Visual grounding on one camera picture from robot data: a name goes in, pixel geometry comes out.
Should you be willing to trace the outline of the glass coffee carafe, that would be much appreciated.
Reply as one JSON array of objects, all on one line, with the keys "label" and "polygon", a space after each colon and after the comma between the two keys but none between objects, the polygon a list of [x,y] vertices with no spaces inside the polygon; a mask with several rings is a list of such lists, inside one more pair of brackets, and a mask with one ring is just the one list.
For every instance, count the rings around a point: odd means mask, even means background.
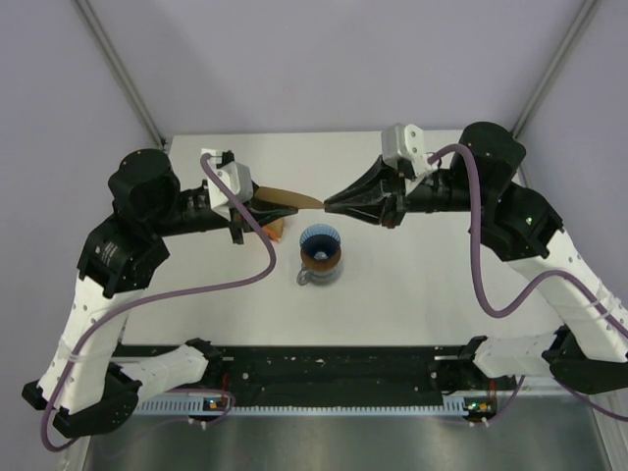
[{"label": "glass coffee carafe", "polygon": [[301,287],[307,285],[328,286],[333,284],[340,277],[341,273],[341,265],[327,271],[316,271],[303,265],[296,276],[296,282]]}]

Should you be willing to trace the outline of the blue glass dripper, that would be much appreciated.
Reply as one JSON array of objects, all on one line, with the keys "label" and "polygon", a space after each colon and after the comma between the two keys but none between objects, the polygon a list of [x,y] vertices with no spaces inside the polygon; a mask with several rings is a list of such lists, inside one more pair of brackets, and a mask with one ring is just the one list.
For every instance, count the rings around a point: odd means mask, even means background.
[{"label": "blue glass dripper", "polygon": [[314,257],[319,252],[332,257],[340,250],[340,233],[332,226],[315,224],[307,227],[299,239],[300,249]]}]

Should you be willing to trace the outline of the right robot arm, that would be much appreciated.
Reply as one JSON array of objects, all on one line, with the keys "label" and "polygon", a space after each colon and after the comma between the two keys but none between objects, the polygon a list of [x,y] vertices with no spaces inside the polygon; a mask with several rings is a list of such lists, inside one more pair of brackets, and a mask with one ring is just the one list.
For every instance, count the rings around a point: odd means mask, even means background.
[{"label": "right robot arm", "polygon": [[[356,182],[326,199],[327,212],[393,229],[412,213],[470,216],[472,284],[481,308],[505,318],[537,293],[560,319],[548,334],[479,337],[458,363],[460,381],[477,389],[491,378],[546,377],[587,395],[627,386],[627,311],[576,249],[563,221],[515,175],[525,147],[491,122],[467,126],[457,142],[429,153],[413,125],[382,134],[382,151]],[[527,284],[506,306],[487,298],[481,252],[489,249]]]}]

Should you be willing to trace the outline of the brown paper coffee filter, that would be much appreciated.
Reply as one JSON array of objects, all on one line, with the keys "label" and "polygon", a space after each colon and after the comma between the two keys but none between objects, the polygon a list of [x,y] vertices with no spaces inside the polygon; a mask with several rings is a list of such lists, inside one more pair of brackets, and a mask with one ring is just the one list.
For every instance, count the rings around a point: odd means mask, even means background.
[{"label": "brown paper coffee filter", "polygon": [[262,201],[299,210],[320,210],[325,207],[322,201],[312,196],[280,188],[260,186],[255,190],[254,196]]}]

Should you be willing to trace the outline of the brown wooden dripper base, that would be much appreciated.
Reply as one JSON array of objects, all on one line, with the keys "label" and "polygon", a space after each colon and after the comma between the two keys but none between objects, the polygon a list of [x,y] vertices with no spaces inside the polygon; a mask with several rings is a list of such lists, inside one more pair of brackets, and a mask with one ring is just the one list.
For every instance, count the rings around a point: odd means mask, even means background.
[{"label": "brown wooden dripper base", "polygon": [[303,266],[315,273],[333,271],[340,266],[341,248],[339,245],[308,245],[300,249]]}]

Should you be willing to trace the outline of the orange coffee filter box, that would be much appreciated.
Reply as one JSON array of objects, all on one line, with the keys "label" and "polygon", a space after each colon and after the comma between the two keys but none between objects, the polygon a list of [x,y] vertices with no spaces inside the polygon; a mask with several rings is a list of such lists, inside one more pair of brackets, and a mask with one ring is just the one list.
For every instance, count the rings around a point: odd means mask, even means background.
[{"label": "orange coffee filter box", "polygon": [[263,227],[263,231],[271,241],[279,243],[283,238],[285,226],[286,220],[284,218],[280,218],[265,225]]}]

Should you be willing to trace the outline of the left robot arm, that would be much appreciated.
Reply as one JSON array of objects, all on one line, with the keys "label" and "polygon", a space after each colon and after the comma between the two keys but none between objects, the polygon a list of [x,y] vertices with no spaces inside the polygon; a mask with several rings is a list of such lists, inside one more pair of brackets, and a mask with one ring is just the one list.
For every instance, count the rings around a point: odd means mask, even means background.
[{"label": "left robot arm", "polygon": [[40,430],[55,429],[68,444],[120,428],[144,401],[178,388],[222,388],[220,351],[192,339],[130,365],[114,362],[131,311],[169,257],[169,236],[228,230],[235,243],[247,232],[296,213],[284,192],[257,185],[230,151],[204,151],[210,178],[182,189],[171,161],[158,149],[127,155],[108,181],[112,214],[87,237],[78,261],[72,309],[45,374],[27,383],[23,398],[42,412]]}]

